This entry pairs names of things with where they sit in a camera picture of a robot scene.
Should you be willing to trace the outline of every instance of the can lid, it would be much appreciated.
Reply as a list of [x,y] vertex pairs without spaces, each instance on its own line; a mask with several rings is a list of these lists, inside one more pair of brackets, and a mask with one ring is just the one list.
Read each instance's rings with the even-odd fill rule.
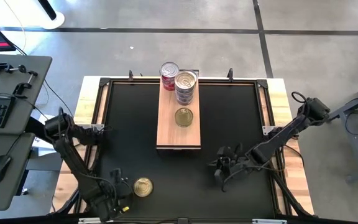
[[187,127],[191,125],[191,122],[193,121],[193,112],[188,108],[180,108],[175,113],[175,121],[177,122],[177,125]]
[[179,72],[179,66],[173,62],[165,62],[160,69],[161,75],[165,77],[175,77]]
[[175,77],[175,84],[177,87],[187,90],[193,87],[196,83],[196,76],[191,72],[181,72]]
[[153,191],[153,183],[149,178],[141,177],[134,183],[134,193],[139,197],[146,197]]

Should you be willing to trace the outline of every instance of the desk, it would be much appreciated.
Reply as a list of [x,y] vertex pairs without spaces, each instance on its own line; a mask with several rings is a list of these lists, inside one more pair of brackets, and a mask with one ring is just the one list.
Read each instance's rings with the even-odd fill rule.
[[[90,124],[94,113],[96,98],[99,88],[99,80],[101,77],[84,77],[83,85],[78,99],[74,120],[77,124]],[[277,126],[284,126],[292,120],[290,107],[288,104],[287,93],[284,81],[282,79],[267,79],[270,102],[273,110],[273,117]],[[102,92],[102,101],[106,98],[107,90]],[[102,114],[104,111],[99,108],[98,119],[96,123],[102,122]],[[262,105],[264,109],[264,117],[267,117],[266,104]],[[288,142],[288,145],[299,151],[298,143],[295,140]],[[85,154],[85,148],[79,147],[78,151],[81,156]],[[306,211],[313,213],[311,205],[308,185],[301,159],[293,152],[285,151],[286,169],[285,176],[288,188],[294,194],[296,199],[302,204]],[[55,191],[53,204],[56,209],[63,206],[66,200],[71,196],[77,187],[77,181],[67,165],[63,163],[60,176]],[[280,209],[284,213],[283,196],[281,191],[277,190]]]
[[[33,70],[39,74],[32,79],[32,88],[24,92],[28,96],[26,100],[32,104],[35,104],[51,62],[51,57],[0,55],[0,63],[10,63],[13,67],[25,65],[27,70]],[[18,71],[12,74],[1,72],[0,93],[11,94],[18,83],[27,82],[29,77],[30,75]],[[30,104],[18,99],[15,100],[5,128],[0,128],[0,155],[4,155],[17,136],[23,133],[32,110],[33,108]],[[12,161],[9,164],[5,178],[0,183],[0,210],[9,208],[12,198],[17,192],[34,137],[35,134],[33,133],[23,134],[9,154],[12,157]]]

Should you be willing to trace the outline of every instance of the gray desk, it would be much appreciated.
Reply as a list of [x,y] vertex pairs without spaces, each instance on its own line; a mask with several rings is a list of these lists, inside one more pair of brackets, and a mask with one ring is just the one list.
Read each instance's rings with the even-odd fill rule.
[[[7,62],[12,66],[25,65],[28,70],[33,70],[39,75],[33,78],[32,88],[25,90],[24,94],[29,102],[35,104],[42,83],[52,62],[51,57],[20,56],[20,55],[0,55],[0,63]],[[2,72],[0,74],[0,93],[12,93],[15,86],[20,82],[26,82],[29,75],[14,72],[12,74]],[[5,128],[0,128],[0,155],[5,154],[18,134],[23,133],[30,118],[32,106],[21,100],[14,102],[14,107]],[[0,183],[0,210],[9,208],[12,198],[20,185],[25,165],[29,158],[32,142],[35,134],[26,133],[21,136],[16,145],[12,148],[9,155],[12,161],[9,164],[5,178]]]
[[[13,67],[24,65],[27,70],[32,70],[38,73],[31,81],[32,88],[24,90],[28,102],[35,104],[38,94],[42,88],[42,83],[45,80],[49,66],[52,62],[51,57],[43,56],[21,56],[21,55],[0,55],[0,63],[10,63]],[[15,71],[12,74],[0,73],[0,93],[12,94],[16,85],[21,82],[27,82],[30,78],[29,74],[24,74]],[[30,118],[32,106],[22,100],[16,100],[12,109],[11,115],[5,124],[5,128],[0,128],[0,134],[20,134]]]
[[[0,183],[0,210],[7,210],[12,202],[20,184],[34,137],[35,135],[32,133],[23,134],[9,154],[12,161],[5,178]],[[0,155],[7,152],[16,138],[15,135],[0,136]]]

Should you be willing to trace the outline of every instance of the stacked cans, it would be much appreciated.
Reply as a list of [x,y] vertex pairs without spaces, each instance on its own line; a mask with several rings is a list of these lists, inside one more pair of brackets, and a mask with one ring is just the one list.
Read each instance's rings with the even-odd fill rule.
[[162,85],[166,90],[175,90],[175,77],[179,72],[179,67],[173,62],[165,62],[160,69]]
[[189,105],[193,101],[197,74],[193,71],[180,72],[175,77],[175,93],[180,105]]

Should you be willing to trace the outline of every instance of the red can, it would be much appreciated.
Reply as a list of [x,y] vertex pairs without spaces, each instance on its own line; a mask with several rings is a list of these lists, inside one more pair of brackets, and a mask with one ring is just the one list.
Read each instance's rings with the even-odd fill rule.
[[173,62],[165,62],[160,69],[162,84],[166,90],[175,90],[175,76],[179,66]]
[[166,84],[166,83],[162,83],[162,85],[164,86],[164,89],[172,91],[175,90],[175,84]]

